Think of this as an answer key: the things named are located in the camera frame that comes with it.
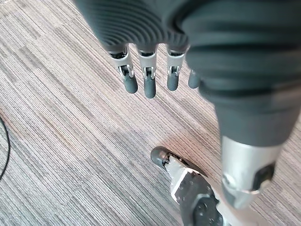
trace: floor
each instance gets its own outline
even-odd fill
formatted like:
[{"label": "floor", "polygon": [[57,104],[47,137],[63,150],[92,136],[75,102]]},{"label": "floor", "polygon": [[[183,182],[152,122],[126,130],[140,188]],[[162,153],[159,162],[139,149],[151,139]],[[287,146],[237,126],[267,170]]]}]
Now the floor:
[{"label": "floor", "polygon": [[[214,109],[188,87],[188,67],[168,91],[160,46],[158,94],[148,100],[133,58],[140,88],[129,95],[70,0],[0,0],[0,116],[12,145],[1,226],[181,225],[168,177],[150,161],[157,145],[220,181]],[[301,225],[300,146],[301,122],[253,204],[272,225]]]}]

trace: prosthetic hand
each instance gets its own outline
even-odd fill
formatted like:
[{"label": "prosthetic hand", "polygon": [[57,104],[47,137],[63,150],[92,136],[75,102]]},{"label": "prosthetic hand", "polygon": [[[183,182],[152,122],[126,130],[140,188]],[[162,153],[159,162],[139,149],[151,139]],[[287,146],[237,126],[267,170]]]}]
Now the prosthetic hand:
[{"label": "prosthetic hand", "polygon": [[175,90],[186,53],[189,83],[212,102],[220,127],[222,190],[246,208],[271,182],[301,105],[301,3],[278,0],[75,0],[110,54],[126,90],[156,94],[156,48],[167,45]]}]

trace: black cable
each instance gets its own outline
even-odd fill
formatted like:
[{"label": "black cable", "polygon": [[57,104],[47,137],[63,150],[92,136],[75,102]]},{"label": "black cable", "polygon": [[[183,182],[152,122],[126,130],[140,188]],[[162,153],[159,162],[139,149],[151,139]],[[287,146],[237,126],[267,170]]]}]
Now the black cable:
[{"label": "black cable", "polygon": [[1,175],[0,175],[0,181],[1,181],[3,175],[4,175],[5,171],[6,171],[6,168],[8,166],[8,162],[9,162],[9,157],[10,157],[10,140],[9,140],[8,130],[7,130],[7,128],[5,126],[5,123],[4,123],[4,121],[3,121],[3,119],[1,117],[0,117],[0,122],[3,125],[3,128],[5,130],[5,134],[6,134],[6,139],[8,140],[8,156],[6,158],[6,163],[5,163],[5,166],[3,168],[3,171],[1,172]]}]

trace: metal finger segment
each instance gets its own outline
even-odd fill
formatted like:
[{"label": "metal finger segment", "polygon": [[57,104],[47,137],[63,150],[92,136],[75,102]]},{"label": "metal finger segment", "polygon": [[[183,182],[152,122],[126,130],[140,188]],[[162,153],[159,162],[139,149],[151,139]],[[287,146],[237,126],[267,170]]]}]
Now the metal finger segment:
[{"label": "metal finger segment", "polygon": [[112,57],[116,70],[123,80],[126,91],[135,93],[138,90],[138,84],[128,45],[124,45],[115,51],[109,51],[109,54]]},{"label": "metal finger segment", "polygon": [[179,85],[179,74],[185,58],[183,50],[172,50],[167,47],[167,87],[175,91]]},{"label": "metal finger segment", "polygon": [[194,70],[191,70],[189,79],[188,79],[188,86],[191,89],[195,89],[200,85],[201,79],[197,76]]},{"label": "metal finger segment", "polygon": [[143,73],[144,93],[147,98],[154,98],[156,95],[157,46],[137,47],[137,51]]}]

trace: robotic hand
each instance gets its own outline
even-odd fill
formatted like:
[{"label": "robotic hand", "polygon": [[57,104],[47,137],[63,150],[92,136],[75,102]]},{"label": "robotic hand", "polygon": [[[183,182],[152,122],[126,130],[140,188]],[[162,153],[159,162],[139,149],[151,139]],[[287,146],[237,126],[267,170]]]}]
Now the robotic hand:
[{"label": "robotic hand", "polygon": [[246,208],[272,181],[299,116],[300,1],[74,1],[129,93],[138,86],[128,43],[137,46],[148,98],[156,94],[157,44],[167,45],[170,90],[186,54],[190,87],[215,106],[223,195]]}]

